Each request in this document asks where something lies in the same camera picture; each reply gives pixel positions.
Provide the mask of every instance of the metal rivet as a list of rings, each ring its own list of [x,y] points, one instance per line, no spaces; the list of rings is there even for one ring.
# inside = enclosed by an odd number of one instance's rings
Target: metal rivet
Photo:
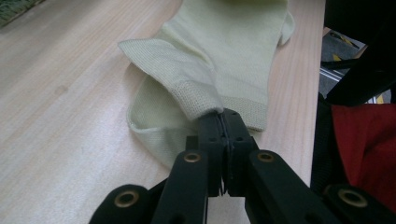
[[[125,208],[134,205],[139,201],[139,194],[134,190],[125,190],[117,195],[114,204],[117,207]]]
[[[197,162],[200,160],[201,160],[201,155],[199,155],[198,153],[191,152],[184,156],[184,161],[186,162]]]
[[[345,203],[355,206],[355,207],[366,207],[367,200],[361,196],[358,192],[351,189],[339,189],[338,197]]]
[[[260,161],[264,162],[273,162],[275,159],[274,156],[268,152],[260,152],[259,154],[257,154],[257,157]]]

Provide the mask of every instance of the wood grain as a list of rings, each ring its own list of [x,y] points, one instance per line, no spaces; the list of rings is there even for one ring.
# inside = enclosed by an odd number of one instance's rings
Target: wood grain
[[[88,223],[114,188],[168,170],[131,134],[143,74],[118,49],[153,36],[181,0],[47,0],[0,30],[1,223]],[[309,182],[324,1],[291,1],[296,31],[276,54],[262,148]],[[243,201],[211,199],[209,223],[248,223]]]

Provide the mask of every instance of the light wood surface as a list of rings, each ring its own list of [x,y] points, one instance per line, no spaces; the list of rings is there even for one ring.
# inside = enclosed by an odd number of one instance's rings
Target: light wood surface
[[[114,188],[167,177],[131,134],[143,73],[117,43],[153,36],[181,0],[47,0],[0,30],[0,222],[88,223]],[[261,148],[309,183],[324,0],[290,0]],[[208,223],[248,223],[241,199],[210,199]]]

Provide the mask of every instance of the red fabric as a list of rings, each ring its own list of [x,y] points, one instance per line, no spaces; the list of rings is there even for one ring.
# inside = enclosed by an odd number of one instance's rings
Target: red fabric
[[[396,213],[396,105],[333,105],[332,117],[349,184]]]

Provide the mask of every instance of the white sock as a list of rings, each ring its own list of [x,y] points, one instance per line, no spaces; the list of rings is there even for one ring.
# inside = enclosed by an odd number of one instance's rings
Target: white sock
[[[271,62],[293,27],[287,0],[184,0],[155,37],[120,43],[149,75],[130,106],[132,130],[168,167],[208,112],[227,107],[264,130]]]

